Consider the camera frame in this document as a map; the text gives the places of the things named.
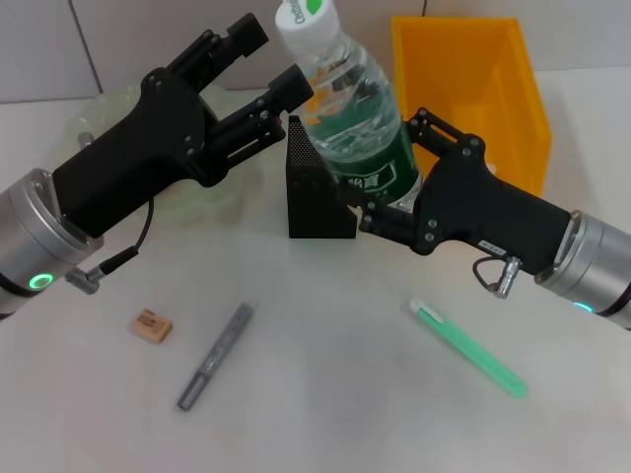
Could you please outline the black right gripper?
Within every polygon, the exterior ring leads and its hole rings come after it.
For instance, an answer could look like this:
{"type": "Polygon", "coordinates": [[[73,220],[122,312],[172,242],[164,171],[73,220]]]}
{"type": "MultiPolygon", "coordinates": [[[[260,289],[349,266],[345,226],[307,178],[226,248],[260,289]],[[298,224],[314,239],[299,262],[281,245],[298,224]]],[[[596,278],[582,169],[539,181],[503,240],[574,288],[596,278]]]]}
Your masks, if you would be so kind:
{"type": "Polygon", "coordinates": [[[429,255],[457,240],[503,260],[514,256],[521,270],[549,268],[570,222],[570,213],[509,184],[487,168],[486,145],[421,107],[404,121],[409,139],[439,158],[412,212],[348,194],[344,203],[361,210],[359,230],[429,255]]]}

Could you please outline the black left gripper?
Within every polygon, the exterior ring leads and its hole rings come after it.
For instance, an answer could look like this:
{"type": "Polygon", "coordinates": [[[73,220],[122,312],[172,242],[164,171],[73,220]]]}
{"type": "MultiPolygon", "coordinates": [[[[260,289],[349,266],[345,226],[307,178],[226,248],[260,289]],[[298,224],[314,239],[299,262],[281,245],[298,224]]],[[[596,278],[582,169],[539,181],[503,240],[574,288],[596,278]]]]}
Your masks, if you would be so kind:
{"type": "Polygon", "coordinates": [[[53,174],[61,214],[88,235],[102,235],[172,184],[212,187],[226,162],[211,156],[217,120],[199,94],[238,58],[269,41],[253,13],[221,37],[206,30],[165,68],[141,83],[134,108],[53,174]]]}

